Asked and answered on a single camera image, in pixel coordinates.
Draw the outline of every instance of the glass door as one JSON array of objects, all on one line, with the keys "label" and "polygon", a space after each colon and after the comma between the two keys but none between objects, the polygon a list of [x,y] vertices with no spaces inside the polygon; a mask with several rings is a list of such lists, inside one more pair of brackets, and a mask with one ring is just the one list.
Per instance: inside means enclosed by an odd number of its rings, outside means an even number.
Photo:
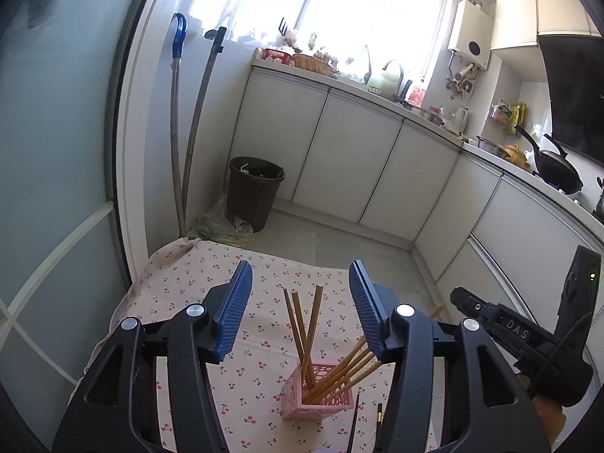
[{"label": "glass door", "polygon": [[112,110],[142,1],[21,0],[0,36],[0,382],[47,447],[130,284]]}]

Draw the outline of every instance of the plastic bag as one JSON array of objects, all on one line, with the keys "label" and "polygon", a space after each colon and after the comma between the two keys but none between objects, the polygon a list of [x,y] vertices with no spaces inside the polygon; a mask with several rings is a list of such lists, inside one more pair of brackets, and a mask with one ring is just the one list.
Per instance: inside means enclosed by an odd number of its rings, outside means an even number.
[{"label": "plastic bag", "polygon": [[229,214],[227,217],[227,195],[223,193],[218,202],[203,215],[200,224],[191,228],[188,236],[246,248],[254,238],[254,229],[237,215]]}]

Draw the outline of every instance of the frying pan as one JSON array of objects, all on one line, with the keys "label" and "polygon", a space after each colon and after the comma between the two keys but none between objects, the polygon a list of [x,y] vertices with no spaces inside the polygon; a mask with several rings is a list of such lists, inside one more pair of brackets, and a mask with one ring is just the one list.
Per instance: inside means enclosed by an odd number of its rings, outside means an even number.
[{"label": "frying pan", "polygon": [[547,139],[554,143],[554,146],[558,149],[560,154],[548,151],[547,149],[540,149],[531,135],[521,126],[516,126],[516,131],[523,135],[533,146],[537,171],[544,181],[562,189],[567,194],[574,194],[581,190],[583,182],[581,182],[581,179],[579,178],[579,173],[569,161],[566,160],[568,153],[562,149],[557,141],[549,134],[544,134]]}]

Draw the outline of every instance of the brown trash can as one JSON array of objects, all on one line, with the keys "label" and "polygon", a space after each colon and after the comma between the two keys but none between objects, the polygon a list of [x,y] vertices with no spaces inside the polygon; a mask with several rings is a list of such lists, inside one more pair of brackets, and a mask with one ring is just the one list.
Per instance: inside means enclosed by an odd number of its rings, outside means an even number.
[{"label": "brown trash can", "polygon": [[280,166],[251,156],[238,156],[229,162],[231,171],[226,210],[247,221],[254,231],[267,223],[279,184],[285,179]]}]

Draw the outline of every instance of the window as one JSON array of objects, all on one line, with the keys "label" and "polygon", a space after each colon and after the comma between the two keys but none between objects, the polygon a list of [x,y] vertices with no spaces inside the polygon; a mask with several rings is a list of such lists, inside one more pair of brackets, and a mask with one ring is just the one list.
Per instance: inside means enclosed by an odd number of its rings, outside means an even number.
[{"label": "window", "polygon": [[[429,75],[445,0],[195,0],[204,27],[224,25],[232,40],[274,41],[282,17],[298,29],[298,47],[324,47],[337,68],[358,78],[398,60],[405,79]],[[316,42],[311,42],[316,35]]]}]

